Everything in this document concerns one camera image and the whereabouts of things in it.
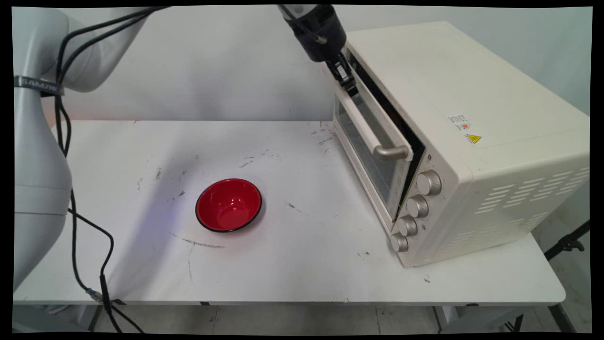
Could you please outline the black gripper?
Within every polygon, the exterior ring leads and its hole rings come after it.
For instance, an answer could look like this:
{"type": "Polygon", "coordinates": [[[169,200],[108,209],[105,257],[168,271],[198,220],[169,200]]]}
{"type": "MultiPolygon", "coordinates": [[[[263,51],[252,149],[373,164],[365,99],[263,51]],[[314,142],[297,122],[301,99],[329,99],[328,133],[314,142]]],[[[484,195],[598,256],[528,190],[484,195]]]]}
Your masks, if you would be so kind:
{"type": "Polygon", "coordinates": [[[346,34],[334,6],[286,6],[285,22],[313,62],[329,63],[329,71],[346,93],[354,98],[359,91],[352,81],[350,65],[342,49],[346,34]]]}

